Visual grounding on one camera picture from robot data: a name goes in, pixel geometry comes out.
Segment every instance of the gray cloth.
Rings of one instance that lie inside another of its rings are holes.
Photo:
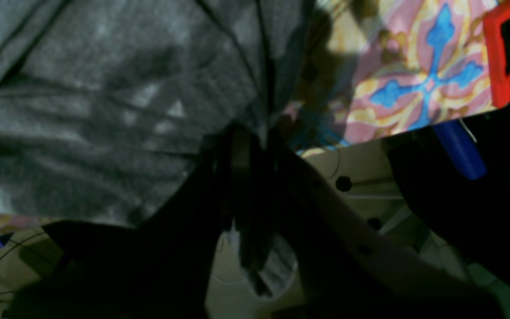
[[[228,125],[264,143],[298,77],[312,8],[0,0],[0,214],[136,226]],[[275,242],[256,270],[266,283],[256,292],[271,297],[296,265]]]

